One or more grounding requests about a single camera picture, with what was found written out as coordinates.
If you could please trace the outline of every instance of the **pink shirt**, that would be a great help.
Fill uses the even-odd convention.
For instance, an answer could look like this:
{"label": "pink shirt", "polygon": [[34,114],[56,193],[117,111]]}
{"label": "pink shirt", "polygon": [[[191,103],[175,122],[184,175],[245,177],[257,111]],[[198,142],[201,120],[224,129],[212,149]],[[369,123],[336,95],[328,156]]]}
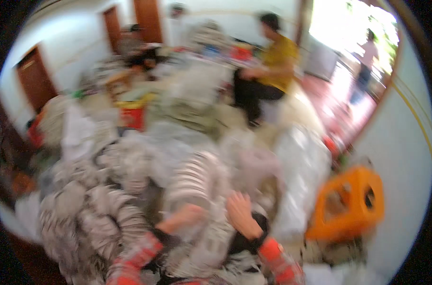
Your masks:
{"label": "pink shirt", "polygon": [[365,64],[369,69],[373,67],[373,58],[379,58],[378,48],[374,44],[374,42],[366,42],[363,46],[361,46],[365,53],[363,57],[360,59],[362,64]]}

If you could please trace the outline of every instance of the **doorway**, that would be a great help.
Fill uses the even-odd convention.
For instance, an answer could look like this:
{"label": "doorway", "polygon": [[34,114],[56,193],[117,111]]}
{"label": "doorway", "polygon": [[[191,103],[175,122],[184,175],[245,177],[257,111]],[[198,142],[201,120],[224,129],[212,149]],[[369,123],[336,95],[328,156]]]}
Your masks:
{"label": "doorway", "polygon": [[160,25],[157,0],[133,0],[136,20],[143,40],[147,43],[162,43],[162,29]]}
{"label": "doorway", "polygon": [[119,54],[118,41],[121,38],[121,27],[118,21],[118,12],[116,6],[103,12],[105,27],[110,41],[111,50]]}
{"label": "doorway", "polygon": [[48,72],[43,64],[38,45],[16,65],[19,81],[35,112],[39,113],[42,107],[58,95]]}
{"label": "doorway", "polygon": [[[348,146],[390,83],[400,43],[398,27],[395,17],[376,1],[313,1],[312,55],[302,85],[328,135]],[[364,58],[364,46],[371,58]],[[368,78],[361,80],[362,64]]]}

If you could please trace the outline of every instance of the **woman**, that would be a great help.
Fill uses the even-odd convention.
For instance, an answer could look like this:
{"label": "woman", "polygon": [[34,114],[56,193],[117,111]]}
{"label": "woman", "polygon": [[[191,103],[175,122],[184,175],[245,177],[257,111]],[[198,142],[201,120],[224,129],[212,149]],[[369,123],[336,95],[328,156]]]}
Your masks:
{"label": "woman", "polygon": [[250,127],[262,123],[259,100],[280,100],[294,76],[299,49],[279,33],[279,18],[268,13],[260,17],[264,36],[272,41],[263,54],[263,67],[239,69],[234,76],[234,107],[247,112]]}
{"label": "woman", "polygon": [[367,42],[360,47],[365,50],[365,53],[360,59],[360,72],[357,76],[356,87],[350,96],[349,104],[346,105],[346,110],[350,115],[352,114],[350,106],[357,105],[365,95],[371,79],[374,59],[379,60],[379,51],[374,43],[374,33],[370,29],[368,29]]}
{"label": "woman", "polygon": [[[227,215],[230,224],[237,231],[231,252],[247,247],[253,254],[258,254],[264,265],[275,276],[276,284],[304,285],[304,273],[300,265],[287,257],[280,244],[267,237],[268,226],[265,217],[254,218],[251,213],[249,196],[234,193],[227,200]],[[169,219],[160,222],[132,249],[124,252],[115,260],[108,272],[107,285],[141,285],[140,271],[149,269],[151,261],[164,247],[173,245],[171,234],[179,228],[195,224],[205,216],[204,210],[196,205],[186,205]],[[160,284],[207,285],[227,284],[224,280],[212,278],[171,279],[162,278]]]}

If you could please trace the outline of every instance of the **black wristband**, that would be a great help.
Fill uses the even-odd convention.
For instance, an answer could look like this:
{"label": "black wristband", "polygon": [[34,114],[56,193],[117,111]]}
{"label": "black wristband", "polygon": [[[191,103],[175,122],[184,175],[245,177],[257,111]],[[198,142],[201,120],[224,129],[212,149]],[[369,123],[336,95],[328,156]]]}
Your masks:
{"label": "black wristband", "polygon": [[180,238],[167,234],[157,228],[152,228],[151,232],[165,247],[175,246],[181,242]]}
{"label": "black wristband", "polygon": [[162,243],[162,244],[166,244],[169,240],[171,240],[171,235],[164,233],[163,231],[157,229],[157,228],[152,228],[151,230],[152,234],[154,234],[154,236]]}
{"label": "black wristband", "polygon": [[263,242],[267,238],[267,236],[268,236],[268,232],[263,231],[260,237],[251,239],[249,241],[249,247],[251,248],[251,251],[257,253],[259,248],[262,246]]}

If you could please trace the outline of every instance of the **person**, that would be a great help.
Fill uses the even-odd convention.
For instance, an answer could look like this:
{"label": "person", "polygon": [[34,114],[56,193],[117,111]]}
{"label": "person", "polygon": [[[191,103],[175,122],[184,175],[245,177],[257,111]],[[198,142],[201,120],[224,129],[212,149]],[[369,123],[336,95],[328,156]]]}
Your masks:
{"label": "person", "polygon": [[118,52],[127,62],[127,67],[141,67],[149,70],[155,64],[155,49],[149,49],[141,39],[141,28],[138,24],[124,30],[118,43]]}
{"label": "person", "polygon": [[[260,257],[263,265],[269,267],[277,284],[304,285],[304,273],[297,262],[284,253],[282,246],[272,237],[268,237],[268,221],[257,212],[251,212],[249,196],[239,192],[232,194],[226,203],[227,217],[236,230],[228,254],[248,249]],[[195,224],[205,217],[205,211],[199,206],[187,204],[165,221],[158,223],[153,230],[140,238],[137,243],[123,252],[110,267],[106,285],[141,285],[140,271],[150,269],[157,256],[176,243],[172,234],[179,228]],[[201,285],[226,281],[212,278],[161,277],[160,285]]]}
{"label": "person", "polygon": [[259,100],[280,100],[294,76],[299,48],[281,35],[279,17],[274,13],[260,16],[263,35],[272,41],[262,55],[261,68],[238,69],[234,74],[234,104],[247,113],[250,127],[262,123]]}
{"label": "person", "polygon": [[363,45],[358,44],[365,50],[363,57],[360,59],[360,72],[356,79],[356,88],[352,92],[349,104],[346,105],[347,111],[350,113],[350,105],[357,105],[363,98],[367,90],[368,83],[371,78],[371,71],[373,69],[374,58],[379,60],[379,52],[376,44],[374,43],[374,33],[368,29],[367,42]]}

